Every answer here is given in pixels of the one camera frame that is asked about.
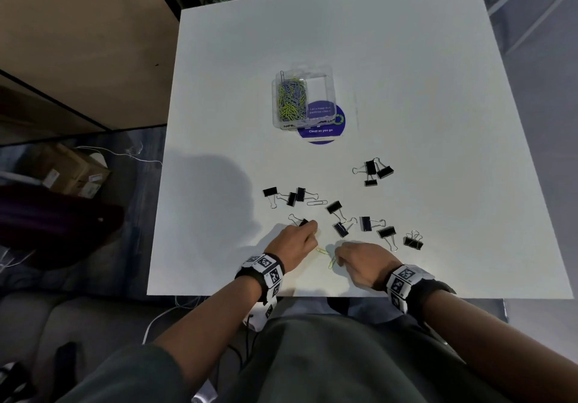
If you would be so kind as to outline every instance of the plastic container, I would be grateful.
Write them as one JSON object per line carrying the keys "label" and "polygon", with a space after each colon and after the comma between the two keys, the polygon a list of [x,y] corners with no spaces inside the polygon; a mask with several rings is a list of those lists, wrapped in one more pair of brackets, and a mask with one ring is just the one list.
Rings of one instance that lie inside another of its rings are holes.
{"label": "plastic container", "polygon": [[[324,101],[323,106],[310,107]],[[273,82],[273,125],[291,130],[335,121],[335,87],[331,67],[298,67],[281,71]]]}

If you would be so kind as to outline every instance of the green shirt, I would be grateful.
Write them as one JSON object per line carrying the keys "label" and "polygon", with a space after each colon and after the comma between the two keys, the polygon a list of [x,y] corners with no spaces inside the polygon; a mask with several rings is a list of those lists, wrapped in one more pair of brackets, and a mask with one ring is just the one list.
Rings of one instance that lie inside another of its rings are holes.
{"label": "green shirt", "polygon": [[[178,365],[163,349],[127,348],[59,403],[187,402]],[[271,320],[229,402],[509,402],[409,316],[370,326],[336,315]]]}

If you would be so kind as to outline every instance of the white label on box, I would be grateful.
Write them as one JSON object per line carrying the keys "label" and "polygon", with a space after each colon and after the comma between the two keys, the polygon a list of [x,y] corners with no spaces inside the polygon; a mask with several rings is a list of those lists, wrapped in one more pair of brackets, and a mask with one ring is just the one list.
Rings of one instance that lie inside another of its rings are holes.
{"label": "white label on box", "polygon": [[52,169],[50,172],[48,172],[46,178],[42,181],[42,185],[46,188],[52,188],[54,182],[58,179],[59,176],[60,173]]}
{"label": "white label on box", "polygon": [[102,179],[102,173],[98,173],[97,175],[90,175],[89,182],[95,182]]}
{"label": "white label on box", "polygon": [[93,182],[87,182],[84,187],[82,188],[82,190],[80,191],[80,193],[78,194],[78,196],[83,197],[83,198],[88,198],[88,199],[92,199],[94,197],[94,195],[97,194],[98,189],[101,187],[100,184],[95,184]]}

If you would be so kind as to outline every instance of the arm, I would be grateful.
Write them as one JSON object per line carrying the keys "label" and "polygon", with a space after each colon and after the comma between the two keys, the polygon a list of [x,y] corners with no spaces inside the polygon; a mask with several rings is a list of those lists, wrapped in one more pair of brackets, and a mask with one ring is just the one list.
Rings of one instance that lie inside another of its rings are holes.
{"label": "arm", "polygon": [[[316,231],[314,220],[302,227],[290,225],[265,252],[277,255],[285,273],[290,272],[317,246]],[[256,280],[238,277],[166,330],[154,344],[175,359],[187,385],[197,390],[260,296],[261,286]]]}
{"label": "arm", "polygon": [[[344,243],[335,250],[357,284],[383,290],[401,262],[381,246]],[[445,291],[432,293],[423,316],[490,385],[516,401],[575,401],[578,365]]]}

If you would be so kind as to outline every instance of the forearm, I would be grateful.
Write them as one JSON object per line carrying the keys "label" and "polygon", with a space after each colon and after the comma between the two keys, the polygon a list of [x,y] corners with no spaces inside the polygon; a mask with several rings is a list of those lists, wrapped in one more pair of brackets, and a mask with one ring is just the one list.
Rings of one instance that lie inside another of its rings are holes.
{"label": "forearm", "polygon": [[517,401],[575,401],[578,365],[452,294],[425,302],[427,322],[488,383]]}
{"label": "forearm", "polygon": [[184,379],[196,389],[260,296],[259,283],[241,276],[171,326],[154,344],[173,356]]}

